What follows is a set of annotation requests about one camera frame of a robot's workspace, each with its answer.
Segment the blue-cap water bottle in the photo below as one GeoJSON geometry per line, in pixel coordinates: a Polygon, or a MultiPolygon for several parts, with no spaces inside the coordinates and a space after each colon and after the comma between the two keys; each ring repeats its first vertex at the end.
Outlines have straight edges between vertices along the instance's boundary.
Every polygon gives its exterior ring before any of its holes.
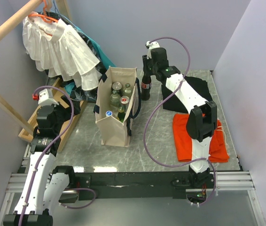
{"type": "Polygon", "coordinates": [[[108,111],[106,111],[105,116],[106,116],[106,117],[113,116],[113,112],[110,111],[110,110],[108,110],[108,111]]]}

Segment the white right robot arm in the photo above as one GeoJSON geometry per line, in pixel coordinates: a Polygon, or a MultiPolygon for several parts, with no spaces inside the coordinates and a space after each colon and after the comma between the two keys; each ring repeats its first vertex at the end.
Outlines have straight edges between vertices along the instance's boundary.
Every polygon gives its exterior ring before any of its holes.
{"type": "Polygon", "coordinates": [[[192,187],[200,187],[210,180],[209,148],[217,127],[217,105],[200,96],[178,68],[169,65],[166,49],[149,47],[143,61],[145,74],[155,75],[188,111],[186,128],[192,141],[188,181],[192,187]]]}

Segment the beige canvas tote bag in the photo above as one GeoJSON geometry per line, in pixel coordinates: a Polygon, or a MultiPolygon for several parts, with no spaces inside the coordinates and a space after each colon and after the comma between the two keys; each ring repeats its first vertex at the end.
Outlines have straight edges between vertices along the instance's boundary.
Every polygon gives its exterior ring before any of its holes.
{"type": "Polygon", "coordinates": [[[128,147],[132,136],[132,124],[141,110],[141,89],[137,77],[136,68],[110,67],[102,75],[98,91],[97,101],[94,106],[95,124],[98,126],[102,145],[128,147]],[[126,106],[124,122],[116,118],[116,111],[110,106],[110,95],[112,94],[112,83],[120,82],[123,86],[130,83],[133,93],[130,103],[126,106]],[[106,111],[112,111],[113,116],[106,117],[106,111]]]}

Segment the Coca-Cola glass bottle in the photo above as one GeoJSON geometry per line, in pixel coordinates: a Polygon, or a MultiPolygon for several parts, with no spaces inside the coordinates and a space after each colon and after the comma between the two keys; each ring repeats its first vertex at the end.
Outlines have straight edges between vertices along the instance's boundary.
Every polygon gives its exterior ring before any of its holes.
{"type": "Polygon", "coordinates": [[[141,98],[144,101],[149,100],[151,90],[151,75],[148,74],[147,70],[143,69],[143,77],[141,80],[141,98]]]}

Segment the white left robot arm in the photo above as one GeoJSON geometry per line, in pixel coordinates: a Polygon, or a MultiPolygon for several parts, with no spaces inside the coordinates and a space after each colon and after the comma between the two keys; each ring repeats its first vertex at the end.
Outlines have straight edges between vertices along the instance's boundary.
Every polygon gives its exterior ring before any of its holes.
{"type": "Polygon", "coordinates": [[[12,214],[4,217],[5,226],[51,226],[53,212],[63,191],[73,189],[77,178],[72,166],[51,169],[56,158],[62,125],[72,122],[73,103],[42,106],[37,111],[37,127],[31,143],[30,166],[21,197],[12,214]]]}

